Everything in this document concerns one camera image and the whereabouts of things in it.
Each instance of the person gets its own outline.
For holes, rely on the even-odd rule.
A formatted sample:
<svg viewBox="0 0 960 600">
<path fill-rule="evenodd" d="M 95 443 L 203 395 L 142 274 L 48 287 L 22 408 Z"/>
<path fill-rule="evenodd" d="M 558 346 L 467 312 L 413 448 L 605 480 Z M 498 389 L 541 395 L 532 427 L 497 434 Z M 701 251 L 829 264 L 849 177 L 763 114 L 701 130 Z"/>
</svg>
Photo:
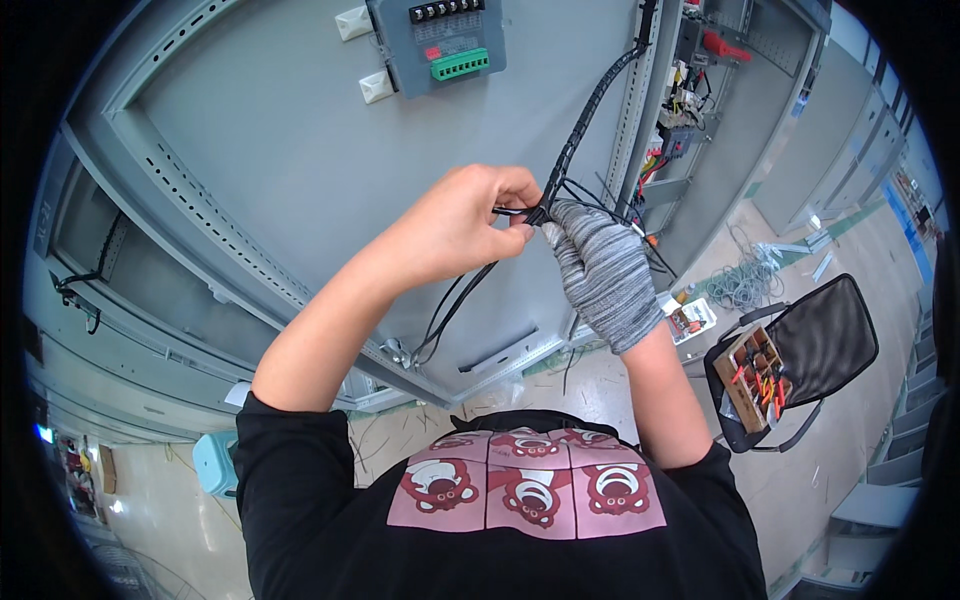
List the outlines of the person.
<svg viewBox="0 0 960 600">
<path fill-rule="evenodd" d="M 517 256 L 540 200 L 520 167 L 437 181 L 276 337 L 237 416 L 234 463 L 255 597 L 766 597 L 756 531 L 687 382 L 632 229 L 557 201 L 542 226 L 574 308 L 629 376 L 642 452 L 555 411 L 452 418 L 454 431 L 353 488 L 330 412 L 398 296 Z"/>
</svg>

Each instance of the blue stool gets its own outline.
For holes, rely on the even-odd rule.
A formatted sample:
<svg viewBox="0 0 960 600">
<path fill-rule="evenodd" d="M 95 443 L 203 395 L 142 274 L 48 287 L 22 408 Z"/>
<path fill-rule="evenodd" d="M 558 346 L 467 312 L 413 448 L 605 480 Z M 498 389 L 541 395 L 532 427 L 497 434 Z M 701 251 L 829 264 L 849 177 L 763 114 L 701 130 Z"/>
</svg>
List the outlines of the blue stool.
<svg viewBox="0 0 960 600">
<path fill-rule="evenodd" d="M 207 433 L 193 446 L 193 466 L 204 492 L 222 498 L 237 495 L 237 473 L 233 469 L 233 452 L 237 432 Z"/>
</svg>

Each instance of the bare hand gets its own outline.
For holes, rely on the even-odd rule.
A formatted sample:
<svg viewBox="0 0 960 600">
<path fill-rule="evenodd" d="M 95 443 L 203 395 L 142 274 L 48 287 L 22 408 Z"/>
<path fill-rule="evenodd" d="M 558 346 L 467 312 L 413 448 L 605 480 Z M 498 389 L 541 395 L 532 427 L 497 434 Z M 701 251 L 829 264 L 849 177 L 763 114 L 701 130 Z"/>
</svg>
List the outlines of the bare hand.
<svg viewBox="0 0 960 600">
<path fill-rule="evenodd" d="M 540 201 L 540 188 L 523 167 L 472 164 L 450 169 L 364 252 L 390 265 L 399 291 L 443 281 L 523 252 L 534 231 L 511 217 L 492 227 L 495 206 L 525 208 Z"/>
</svg>

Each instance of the black tool bag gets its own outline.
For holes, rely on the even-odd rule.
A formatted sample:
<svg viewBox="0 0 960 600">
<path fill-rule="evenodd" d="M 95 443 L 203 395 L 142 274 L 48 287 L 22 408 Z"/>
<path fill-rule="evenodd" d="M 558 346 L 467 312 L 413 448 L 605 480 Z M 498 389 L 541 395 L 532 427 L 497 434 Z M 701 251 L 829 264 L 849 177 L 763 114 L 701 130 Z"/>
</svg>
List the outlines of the black tool bag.
<svg viewBox="0 0 960 600">
<path fill-rule="evenodd" d="M 783 359 L 785 375 L 794 385 L 783 410 L 809 402 L 819 403 L 790 440 L 778 446 L 757 446 L 770 433 L 770 427 L 748 434 L 742 423 L 720 414 L 724 383 L 713 361 L 727 350 L 737 329 L 778 312 L 780 315 L 765 329 Z M 838 276 L 792 304 L 778 302 L 744 315 L 704 356 L 710 396 L 730 450 L 736 453 L 789 450 L 820 414 L 824 398 L 853 381 L 874 362 L 878 353 L 874 322 L 850 274 Z"/>
</svg>

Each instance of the black t-shirt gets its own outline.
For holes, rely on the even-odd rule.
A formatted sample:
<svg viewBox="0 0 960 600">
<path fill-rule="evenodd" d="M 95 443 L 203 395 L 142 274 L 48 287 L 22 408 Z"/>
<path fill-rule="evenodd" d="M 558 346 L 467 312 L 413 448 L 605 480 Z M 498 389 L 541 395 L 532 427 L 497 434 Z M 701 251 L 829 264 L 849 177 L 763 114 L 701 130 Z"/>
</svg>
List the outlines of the black t-shirt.
<svg viewBox="0 0 960 600">
<path fill-rule="evenodd" d="M 587 428 L 501 413 L 536 424 L 480 423 L 356 490 L 344 413 L 249 395 L 234 464 L 255 596 L 766 597 L 726 448 L 662 471 L 609 427 L 523 413 Z"/>
</svg>

